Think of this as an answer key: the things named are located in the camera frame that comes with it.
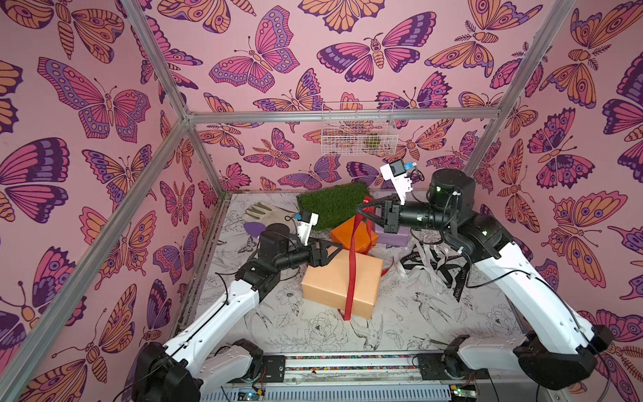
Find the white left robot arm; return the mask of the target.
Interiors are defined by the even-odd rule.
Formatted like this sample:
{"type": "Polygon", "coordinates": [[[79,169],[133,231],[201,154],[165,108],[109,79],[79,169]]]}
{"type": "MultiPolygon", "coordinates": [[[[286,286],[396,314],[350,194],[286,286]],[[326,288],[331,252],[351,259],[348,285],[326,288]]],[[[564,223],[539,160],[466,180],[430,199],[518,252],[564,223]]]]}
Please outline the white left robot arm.
{"type": "Polygon", "coordinates": [[[302,242],[288,226],[269,225],[218,301],[174,338],[142,349],[124,394],[132,401],[199,401],[232,380],[258,382],[266,372],[261,348],[246,339],[225,351],[216,347],[280,283],[284,270],[326,266],[342,249],[326,240],[302,242]]]}

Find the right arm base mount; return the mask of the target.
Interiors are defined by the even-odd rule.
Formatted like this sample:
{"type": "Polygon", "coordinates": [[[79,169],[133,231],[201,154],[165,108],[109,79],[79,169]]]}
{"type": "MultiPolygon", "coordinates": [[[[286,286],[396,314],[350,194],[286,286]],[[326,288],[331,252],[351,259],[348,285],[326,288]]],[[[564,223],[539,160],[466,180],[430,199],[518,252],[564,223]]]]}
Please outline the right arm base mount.
{"type": "Polygon", "coordinates": [[[426,351],[415,357],[415,366],[422,380],[489,380],[488,370],[472,370],[458,355],[462,343],[469,335],[460,335],[443,351],[426,351]]]}

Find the orange gift box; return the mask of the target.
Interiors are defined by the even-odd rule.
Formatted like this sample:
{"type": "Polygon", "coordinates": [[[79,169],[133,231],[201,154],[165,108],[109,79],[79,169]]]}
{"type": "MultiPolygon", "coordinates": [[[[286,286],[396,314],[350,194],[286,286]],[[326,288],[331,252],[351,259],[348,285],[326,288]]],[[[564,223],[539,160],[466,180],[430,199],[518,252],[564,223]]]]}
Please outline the orange gift box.
{"type": "Polygon", "coordinates": [[[356,223],[356,216],[348,219],[338,227],[331,230],[333,242],[341,243],[345,250],[349,250],[352,245],[356,253],[368,254],[378,243],[378,236],[374,229],[361,219],[356,223]]]}

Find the black lettered ribbon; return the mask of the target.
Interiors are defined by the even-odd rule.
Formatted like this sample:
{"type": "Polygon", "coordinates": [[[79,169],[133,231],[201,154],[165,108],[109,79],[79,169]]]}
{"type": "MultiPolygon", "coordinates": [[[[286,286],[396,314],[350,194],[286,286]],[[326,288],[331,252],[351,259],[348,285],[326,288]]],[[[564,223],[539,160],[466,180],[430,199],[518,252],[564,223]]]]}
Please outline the black lettered ribbon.
{"type": "Polygon", "coordinates": [[[413,244],[410,252],[400,258],[398,268],[407,276],[425,273],[425,280],[438,295],[451,296],[457,303],[462,299],[471,264],[465,257],[447,251],[445,246],[413,244]]]}

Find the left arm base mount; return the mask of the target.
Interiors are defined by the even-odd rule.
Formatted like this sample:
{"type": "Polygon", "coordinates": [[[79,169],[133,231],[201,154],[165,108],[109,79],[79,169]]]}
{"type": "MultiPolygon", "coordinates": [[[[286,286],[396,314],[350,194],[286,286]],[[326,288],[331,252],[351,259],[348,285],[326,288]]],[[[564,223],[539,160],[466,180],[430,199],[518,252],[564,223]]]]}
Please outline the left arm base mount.
{"type": "Polygon", "coordinates": [[[286,377],[286,356],[285,355],[263,355],[261,358],[253,358],[249,367],[242,375],[230,377],[226,384],[248,384],[257,385],[285,381],[286,377]]]}

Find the red ribbon bow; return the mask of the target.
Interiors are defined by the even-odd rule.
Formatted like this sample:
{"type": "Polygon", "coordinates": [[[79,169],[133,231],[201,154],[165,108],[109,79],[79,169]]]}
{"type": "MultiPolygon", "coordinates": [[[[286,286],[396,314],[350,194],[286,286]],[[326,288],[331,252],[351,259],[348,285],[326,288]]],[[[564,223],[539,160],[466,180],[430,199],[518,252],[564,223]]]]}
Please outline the red ribbon bow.
{"type": "MultiPolygon", "coordinates": [[[[355,216],[358,224],[361,218],[358,217],[358,213],[355,216]]],[[[378,300],[381,277],[388,273],[388,268],[384,268],[381,259],[356,253],[354,245],[348,250],[347,268],[346,297],[343,309],[340,311],[343,320],[349,321],[353,315],[370,319],[378,300]]]]}

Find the lilac gift box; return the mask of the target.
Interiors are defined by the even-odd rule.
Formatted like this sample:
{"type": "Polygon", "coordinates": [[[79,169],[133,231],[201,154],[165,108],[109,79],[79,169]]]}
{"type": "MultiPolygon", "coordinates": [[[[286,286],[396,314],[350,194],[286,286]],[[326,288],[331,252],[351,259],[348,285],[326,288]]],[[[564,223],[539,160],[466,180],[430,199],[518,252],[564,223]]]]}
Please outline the lilac gift box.
{"type": "Polygon", "coordinates": [[[378,236],[378,245],[388,247],[407,247],[410,241],[410,229],[401,227],[397,233],[386,233],[383,228],[375,224],[374,232],[378,236]]]}

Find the white satin ribbon bow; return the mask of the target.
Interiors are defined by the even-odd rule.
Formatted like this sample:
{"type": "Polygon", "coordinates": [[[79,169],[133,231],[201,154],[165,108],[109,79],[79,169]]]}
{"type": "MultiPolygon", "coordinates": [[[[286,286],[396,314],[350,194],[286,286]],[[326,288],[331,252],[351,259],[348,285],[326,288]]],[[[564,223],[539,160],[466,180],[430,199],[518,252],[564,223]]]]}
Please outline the white satin ribbon bow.
{"type": "Polygon", "coordinates": [[[429,283],[438,293],[455,288],[455,277],[460,272],[460,255],[447,251],[446,245],[428,245],[411,240],[395,258],[395,268],[403,277],[425,271],[429,283]]]}

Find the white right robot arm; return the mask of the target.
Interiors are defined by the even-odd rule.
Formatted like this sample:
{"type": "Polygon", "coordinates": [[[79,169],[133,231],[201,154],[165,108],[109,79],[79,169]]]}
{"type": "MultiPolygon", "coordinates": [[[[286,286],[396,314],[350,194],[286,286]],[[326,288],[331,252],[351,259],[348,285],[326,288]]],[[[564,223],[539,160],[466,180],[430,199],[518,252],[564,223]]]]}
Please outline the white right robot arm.
{"type": "Polygon", "coordinates": [[[396,193],[363,204],[359,218],[387,233],[401,227],[437,231],[443,242],[463,256],[456,287],[467,284],[476,267],[496,285],[531,326],[517,341],[461,335],[444,350],[445,371],[460,378],[474,370],[522,372],[548,390],[562,390],[586,380],[597,369],[613,334],[576,313],[524,256],[509,231],[494,217],[474,211],[476,183],[457,169],[434,172],[427,201],[411,202],[413,163],[385,164],[380,172],[396,193]]]}

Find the large tan gift box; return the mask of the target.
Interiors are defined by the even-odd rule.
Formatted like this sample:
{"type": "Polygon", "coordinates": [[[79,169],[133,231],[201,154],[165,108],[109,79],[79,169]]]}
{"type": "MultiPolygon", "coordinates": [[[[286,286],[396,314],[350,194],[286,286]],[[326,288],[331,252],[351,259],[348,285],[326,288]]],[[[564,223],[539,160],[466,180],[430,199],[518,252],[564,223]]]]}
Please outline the large tan gift box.
{"type": "MultiPolygon", "coordinates": [[[[301,283],[304,298],[344,310],[349,287],[349,256],[349,251],[343,250],[326,266],[308,266],[301,283]]],[[[378,300],[383,260],[357,253],[356,264],[352,315],[371,319],[378,300]]]]}

